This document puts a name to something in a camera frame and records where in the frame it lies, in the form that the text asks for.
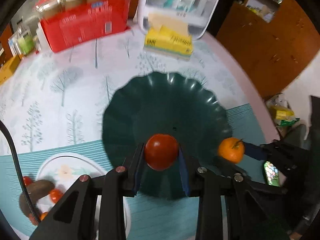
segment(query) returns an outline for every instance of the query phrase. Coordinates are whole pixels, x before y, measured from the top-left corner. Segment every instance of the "teal stripe pattern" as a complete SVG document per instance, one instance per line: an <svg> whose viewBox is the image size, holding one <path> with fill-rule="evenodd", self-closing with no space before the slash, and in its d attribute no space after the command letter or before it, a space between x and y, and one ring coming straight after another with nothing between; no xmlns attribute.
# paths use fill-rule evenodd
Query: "teal stripe pattern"
<svg viewBox="0 0 320 240"><path fill-rule="evenodd" d="M249 104L227 110L233 136L259 145L265 143L263 133ZM35 179L42 163L52 155L71 152L83 155L110 171L112 166L101 140L56 149L19 154L22 174ZM260 163L245 156L240 166L256 181L263 181ZM20 184L11 155L0 156L0 209L7 221L20 232L30 236L35 230L29 219L20 211L18 199ZM127 198L131 213L129 240L183 240L196 231L198 198L183 198L175 201L139 194Z"/></svg>

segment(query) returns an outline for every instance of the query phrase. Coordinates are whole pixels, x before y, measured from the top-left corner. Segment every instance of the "white plate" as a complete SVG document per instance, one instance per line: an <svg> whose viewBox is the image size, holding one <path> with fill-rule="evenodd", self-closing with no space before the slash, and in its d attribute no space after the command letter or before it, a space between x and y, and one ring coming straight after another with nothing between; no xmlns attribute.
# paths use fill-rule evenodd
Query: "white plate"
<svg viewBox="0 0 320 240"><path fill-rule="evenodd" d="M97 163L75 153L59 153L48 158L40 167L36 180L47 179L55 184L55 188L65 193L82 174L88 174L91 178L105 175L107 172ZM95 220L99 221L101 196L98 196L95 212ZM49 211L54 203L49 195L37 202L41 212ZM131 227L130 209L126 199L123 199L125 234L128 237Z"/></svg>

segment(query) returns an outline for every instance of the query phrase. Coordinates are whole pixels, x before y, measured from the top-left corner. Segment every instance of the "dark green plate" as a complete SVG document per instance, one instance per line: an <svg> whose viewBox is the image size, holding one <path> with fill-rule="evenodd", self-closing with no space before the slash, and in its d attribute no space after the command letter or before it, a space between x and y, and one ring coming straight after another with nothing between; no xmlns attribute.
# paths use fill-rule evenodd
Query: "dark green plate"
<svg viewBox="0 0 320 240"><path fill-rule="evenodd" d="M209 166L220 142L231 137L225 109L198 81L178 73L135 77L117 90L103 116L102 141L116 167L139 142L170 134L184 152ZM140 191L168 199L184 197L177 163L165 171L147 165Z"/></svg>

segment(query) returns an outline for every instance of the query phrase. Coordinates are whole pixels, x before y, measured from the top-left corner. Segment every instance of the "wooden cabinet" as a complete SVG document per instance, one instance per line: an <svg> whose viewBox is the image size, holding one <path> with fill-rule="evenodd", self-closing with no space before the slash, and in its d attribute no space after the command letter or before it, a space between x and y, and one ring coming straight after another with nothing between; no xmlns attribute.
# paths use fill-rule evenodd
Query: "wooden cabinet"
<svg viewBox="0 0 320 240"><path fill-rule="evenodd" d="M9 43L8 43L8 39L11 36L12 36L12 31L11 31L10 25L8 24L0 36L0 43L4 49L5 61L9 60L12 57L12 53L11 53Z"/></svg>
<svg viewBox="0 0 320 240"><path fill-rule="evenodd" d="M280 93L320 49L319 33L295 0L284 0L270 23L234 3L216 38L263 98Z"/></svg>

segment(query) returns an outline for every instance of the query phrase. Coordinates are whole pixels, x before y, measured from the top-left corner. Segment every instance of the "phone screen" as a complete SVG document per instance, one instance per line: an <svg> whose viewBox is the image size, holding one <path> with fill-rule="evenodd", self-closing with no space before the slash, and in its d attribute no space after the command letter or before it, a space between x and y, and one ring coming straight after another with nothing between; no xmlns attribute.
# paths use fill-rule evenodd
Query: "phone screen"
<svg viewBox="0 0 320 240"><path fill-rule="evenodd" d="M279 187L280 185L278 169L271 162L265 162L263 165L263 169L267 183L269 185Z"/></svg>

